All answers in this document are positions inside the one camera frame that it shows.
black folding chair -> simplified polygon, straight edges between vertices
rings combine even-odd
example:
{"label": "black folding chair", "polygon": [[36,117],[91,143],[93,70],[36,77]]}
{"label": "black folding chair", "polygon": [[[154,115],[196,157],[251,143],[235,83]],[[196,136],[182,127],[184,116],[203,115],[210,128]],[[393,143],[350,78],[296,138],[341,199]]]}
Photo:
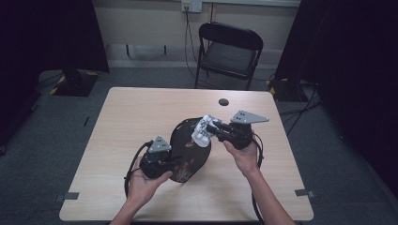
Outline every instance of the black folding chair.
{"label": "black folding chair", "polygon": [[[258,59],[263,50],[263,40],[254,31],[220,22],[207,22],[199,28],[200,50],[196,69],[195,88],[200,68],[241,80],[248,80],[249,90]],[[210,41],[205,50],[204,40]]]}

black circular disc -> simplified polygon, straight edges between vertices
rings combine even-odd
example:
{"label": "black circular disc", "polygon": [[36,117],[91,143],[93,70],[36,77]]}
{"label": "black circular disc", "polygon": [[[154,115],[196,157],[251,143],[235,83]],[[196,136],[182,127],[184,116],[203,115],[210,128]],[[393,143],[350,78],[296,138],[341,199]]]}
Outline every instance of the black circular disc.
{"label": "black circular disc", "polygon": [[222,106],[227,106],[227,105],[229,105],[229,101],[228,101],[228,99],[221,98],[219,100],[219,104],[222,105]]}
{"label": "black circular disc", "polygon": [[180,158],[181,162],[173,169],[171,180],[178,183],[187,182],[203,165],[210,155],[211,143],[201,147],[193,141],[191,135],[196,124],[202,118],[187,119],[181,122],[173,131],[170,144],[172,145],[171,158]]}

electrical outlet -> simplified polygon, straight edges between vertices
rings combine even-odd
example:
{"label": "electrical outlet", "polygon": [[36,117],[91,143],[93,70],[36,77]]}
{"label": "electrical outlet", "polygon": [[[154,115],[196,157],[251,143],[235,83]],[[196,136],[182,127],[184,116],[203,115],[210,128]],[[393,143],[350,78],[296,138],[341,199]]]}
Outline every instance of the electrical outlet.
{"label": "electrical outlet", "polygon": [[191,11],[192,1],[181,1],[181,11]]}
{"label": "electrical outlet", "polygon": [[202,2],[192,1],[191,12],[202,12]]}

gray carpet floor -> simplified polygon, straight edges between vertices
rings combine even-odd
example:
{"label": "gray carpet floor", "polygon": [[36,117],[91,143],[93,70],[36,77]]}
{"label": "gray carpet floor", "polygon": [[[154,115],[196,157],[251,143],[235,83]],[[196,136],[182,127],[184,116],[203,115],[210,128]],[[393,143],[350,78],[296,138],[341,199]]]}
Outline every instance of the gray carpet floor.
{"label": "gray carpet floor", "polygon": [[[274,71],[257,69],[251,90],[267,91],[264,80]],[[57,73],[46,72],[40,79]],[[221,89],[245,87],[245,82],[223,76],[210,74],[207,78],[203,74],[201,79]],[[193,76],[183,67],[112,68],[110,74],[99,75],[89,97],[58,97],[49,94],[55,80],[56,76],[39,85],[42,96],[36,109],[0,157],[0,224],[69,224],[59,219],[62,203],[54,199],[68,192],[110,88],[193,88],[194,84]],[[209,87],[208,83],[201,88]],[[312,88],[305,91],[310,96]],[[301,110],[305,105],[277,102],[280,113]],[[286,131],[296,119],[290,117],[282,117]],[[314,219],[303,224],[398,224],[396,199],[355,149],[342,142],[338,124],[322,105],[305,112],[288,139],[304,185],[315,194],[310,199]]]}

black curtain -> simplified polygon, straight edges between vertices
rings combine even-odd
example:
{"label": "black curtain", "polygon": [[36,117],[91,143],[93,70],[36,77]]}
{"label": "black curtain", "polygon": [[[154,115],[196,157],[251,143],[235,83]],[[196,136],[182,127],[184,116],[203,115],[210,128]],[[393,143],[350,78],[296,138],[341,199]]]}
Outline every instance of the black curtain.
{"label": "black curtain", "polygon": [[109,72],[91,0],[1,1],[0,144],[40,73],[62,68]]}
{"label": "black curtain", "polygon": [[[324,15],[298,13],[278,70],[319,83],[321,98],[346,141],[398,196],[398,3],[327,2],[324,8],[324,1],[301,1],[298,12],[319,6]],[[301,51],[297,44],[303,35],[293,31],[305,32],[313,24],[316,28],[304,41],[310,47]]]}

